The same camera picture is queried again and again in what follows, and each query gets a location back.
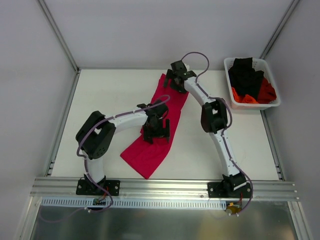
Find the pink t shirt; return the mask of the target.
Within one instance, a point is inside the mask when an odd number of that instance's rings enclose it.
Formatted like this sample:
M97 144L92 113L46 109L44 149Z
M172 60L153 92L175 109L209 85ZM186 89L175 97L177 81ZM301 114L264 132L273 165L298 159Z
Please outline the pink t shirt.
M151 102L154 103L163 95L170 96L170 100L165 103L168 106L166 118L170 120L169 140L155 138L153 143L148 143L143 140L143 135L141 135L120 154L120 157L145 179L150 178L168 155L179 124L182 108L188 97L187 93L179 93L169 86L163 87L165 78L166 76L163 73L159 78Z

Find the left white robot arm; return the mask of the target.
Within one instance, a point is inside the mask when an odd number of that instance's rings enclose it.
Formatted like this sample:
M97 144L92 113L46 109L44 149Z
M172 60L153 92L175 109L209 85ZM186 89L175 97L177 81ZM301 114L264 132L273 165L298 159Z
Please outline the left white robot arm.
M153 104L139 104L135 109L111 117L94 111L75 136L76 155L84 159L84 177L78 181L77 195L119 195L120 181L107 180L103 171L103 156L113 136L121 131L142 128L142 140L153 144L155 139L170 139L168 106L158 100Z

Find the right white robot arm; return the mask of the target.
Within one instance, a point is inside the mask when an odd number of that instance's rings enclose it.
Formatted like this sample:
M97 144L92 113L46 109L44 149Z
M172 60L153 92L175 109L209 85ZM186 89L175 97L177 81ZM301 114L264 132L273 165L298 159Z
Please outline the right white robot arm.
M226 102L220 97L211 97L198 82L198 75L182 61L170 64L164 80L179 93L189 93L201 106L202 129L213 140L222 166L222 181L209 187L209 195L223 198L240 198L251 192L246 175L236 163L227 129L232 124L232 115Z

